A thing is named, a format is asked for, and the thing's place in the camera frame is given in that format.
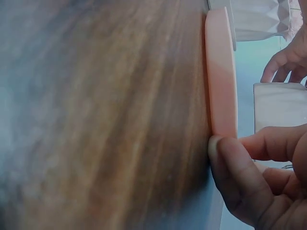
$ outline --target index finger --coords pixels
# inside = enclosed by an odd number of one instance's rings
[[[240,141],[255,160],[292,161],[295,152],[296,155],[301,155],[298,152],[298,143],[303,137],[306,138],[303,143],[307,145],[306,133],[307,124],[296,127],[266,127]]]
[[[261,78],[261,82],[271,82],[274,76],[274,73],[283,65],[285,65],[288,62],[287,55],[285,53],[285,50],[279,51],[277,54],[275,54],[266,67],[264,68],[263,75]]]

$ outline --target light blue wall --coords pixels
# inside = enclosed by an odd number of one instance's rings
[[[253,84],[259,82],[262,72],[270,58],[286,46],[279,37],[257,42],[237,43],[236,77],[238,94],[238,135],[249,136],[254,133]],[[251,230],[252,227],[233,217],[224,205],[221,230]]]

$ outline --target white curtain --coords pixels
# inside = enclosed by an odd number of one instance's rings
[[[263,40],[289,30],[288,0],[231,0],[236,41]]]

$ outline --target skin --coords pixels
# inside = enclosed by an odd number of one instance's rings
[[[264,69],[261,82],[284,82],[290,72],[289,82],[300,83],[307,76],[307,0],[299,0],[299,4],[303,26],[292,42],[271,58]]]
[[[213,136],[209,157],[229,211],[258,230],[307,229],[307,125],[268,127],[240,140]],[[294,171],[256,160],[291,161]]]

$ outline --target fingernail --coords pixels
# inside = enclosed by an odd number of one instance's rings
[[[208,145],[208,154],[210,160],[212,160],[217,155],[217,143],[222,139],[220,136],[212,136],[209,139],[209,145]]]

